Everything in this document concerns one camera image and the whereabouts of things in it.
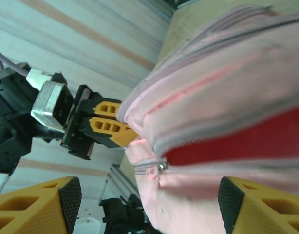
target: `pink bag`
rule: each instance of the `pink bag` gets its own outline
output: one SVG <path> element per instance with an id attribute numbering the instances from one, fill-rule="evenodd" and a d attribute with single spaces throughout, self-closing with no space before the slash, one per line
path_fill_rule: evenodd
<path id="1" fill-rule="evenodd" d="M 166 234 L 225 233 L 223 176 L 299 195 L 299 14 L 240 6 L 182 43 L 122 103 L 142 203 Z"/>

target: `white wall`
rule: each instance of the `white wall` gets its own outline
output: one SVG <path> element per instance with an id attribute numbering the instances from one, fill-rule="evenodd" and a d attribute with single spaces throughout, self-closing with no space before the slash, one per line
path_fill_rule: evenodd
<path id="1" fill-rule="evenodd" d="M 0 51 L 49 73 L 123 99 L 154 67 L 172 10 L 160 0 L 0 0 Z M 96 145 L 91 161 L 59 142 L 34 140 L 3 192 L 62 176 L 78 176 L 85 199 L 101 196 L 123 151 Z"/>

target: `zipper pull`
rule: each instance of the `zipper pull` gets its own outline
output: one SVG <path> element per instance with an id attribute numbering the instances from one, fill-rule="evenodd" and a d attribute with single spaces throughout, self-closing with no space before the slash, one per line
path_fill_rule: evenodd
<path id="1" fill-rule="evenodd" d="M 164 171 L 167 168 L 168 168 L 167 163 L 160 162 L 158 165 L 146 169 L 146 177 L 148 178 L 149 181 L 153 181 L 159 176 L 159 174 L 162 171 Z"/>

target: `red fabric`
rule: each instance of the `red fabric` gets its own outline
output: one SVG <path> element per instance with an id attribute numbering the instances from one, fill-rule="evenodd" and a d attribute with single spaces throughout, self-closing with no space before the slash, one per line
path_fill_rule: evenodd
<path id="1" fill-rule="evenodd" d="M 174 166 L 299 157 L 299 108 L 221 139 L 171 150 L 165 156 Z"/>

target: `orange stripe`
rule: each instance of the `orange stripe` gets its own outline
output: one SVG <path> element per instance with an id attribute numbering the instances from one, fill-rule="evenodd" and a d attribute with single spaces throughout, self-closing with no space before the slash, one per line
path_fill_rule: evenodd
<path id="1" fill-rule="evenodd" d="M 68 15 L 55 9 L 53 6 L 49 5 L 48 3 L 43 2 L 42 0 L 19 0 L 19 1 L 35 9 L 36 11 L 39 11 L 40 13 L 54 19 L 55 21 L 64 24 L 65 26 L 73 29 L 74 31 L 90 38 L 91 40 L 103 44 L 104 46 L 114 50 L 115 52 L 121 54 L 122 56 L 127 57 L 128 59 L 132 60 L 133 62 L 139 64 L 140 66 L 148 70 L 152 70 L 155 66 L 155 64 L 152 63 L 151 61 L 113 42 L 112 40 L 103 36 L 99 32 L 69 17 Z"/>
<path id="2" fill-rule="evenodd" d="M 29 168 L 44 169 L 50 171 L 66 172 L 66 173 L 70 173 L 71 175 L 82 174 L 88 176 L 102 176 L 102 177 L 106 177 L 108 175 L 108 172 L 100 171 L 97 169 L 76 167 L 76 166 L 70 166 L 70 165 L 59 164 L 59 163 L 40 162 L 40 161 L 24 159 L 24 158 L 22 158 L 19 161 L 18 167 L 29 167 Z"/>

